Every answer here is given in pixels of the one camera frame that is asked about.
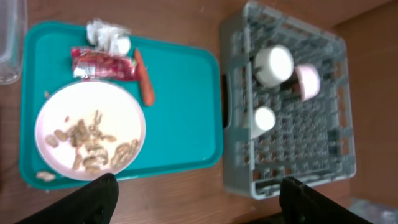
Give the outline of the red snack wrapper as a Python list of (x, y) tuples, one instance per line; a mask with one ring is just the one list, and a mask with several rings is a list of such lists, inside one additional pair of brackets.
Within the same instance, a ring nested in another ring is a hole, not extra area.
[(74, 78), (113, 79), (125, 82), (140, 79), (137, 63), (132, 58), (83, 47), (72, 47), (70, 53)]

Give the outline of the large white plate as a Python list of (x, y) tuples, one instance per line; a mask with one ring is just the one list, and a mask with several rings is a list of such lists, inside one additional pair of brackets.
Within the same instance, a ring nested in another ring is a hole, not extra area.
[(139, 155), (146, 119), (122, 87), (101, 81), (67, 85), (41, 107), (34, 128), (37, 151), (56, 173), (91, 181), (120, 174)]

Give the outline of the white cup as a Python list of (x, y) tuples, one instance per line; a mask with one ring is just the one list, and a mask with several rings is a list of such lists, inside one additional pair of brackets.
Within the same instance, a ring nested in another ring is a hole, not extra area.
[(270, 131), (276, 124), (274, 112), (266, 106), (258, 107), (247, 115), (248, 128), (251, 139)]

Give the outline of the white bowl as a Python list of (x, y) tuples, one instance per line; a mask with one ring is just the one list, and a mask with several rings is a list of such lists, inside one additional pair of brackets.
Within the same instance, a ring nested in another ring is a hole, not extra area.
[(294, 60), (289, 49), (283, 45), (274, 45), (258, 51), (254, 57), (254, 68), (258, 82), (273, 88), (287, 81), (293, 74)]

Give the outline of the white tissue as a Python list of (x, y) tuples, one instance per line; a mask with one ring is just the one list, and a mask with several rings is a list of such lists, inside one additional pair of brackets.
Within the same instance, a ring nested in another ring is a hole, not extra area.
[(96, 50), (126, 56), (131, 49), (129, 35), (126, 27), (111, 24), (100, 19), (88, 22), (86, 25), (86, 38)]

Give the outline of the orange carrot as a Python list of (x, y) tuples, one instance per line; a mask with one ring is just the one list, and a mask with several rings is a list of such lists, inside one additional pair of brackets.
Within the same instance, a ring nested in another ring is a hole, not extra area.
[(155, 91), (149, 78), (149, 74), (147, 72), (141, 52), (138, 48), (134, 49), (134, 59), (137, 62), (138, 74), (140, 76), (139, 86), (141, 89), (142, 100), (146, 106), (152, 106), (155, 103)]

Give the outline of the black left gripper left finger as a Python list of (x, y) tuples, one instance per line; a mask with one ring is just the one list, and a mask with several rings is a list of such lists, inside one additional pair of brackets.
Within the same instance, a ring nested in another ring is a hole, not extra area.
[(118, 197), (118, 182), (107, 173), (17, 224), (107, 224)]

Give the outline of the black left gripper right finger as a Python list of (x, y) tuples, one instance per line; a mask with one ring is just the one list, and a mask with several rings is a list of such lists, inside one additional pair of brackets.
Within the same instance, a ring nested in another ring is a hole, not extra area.
[(279, 204), (286, 223), (370, 224), (293, 177), (280, 183)]

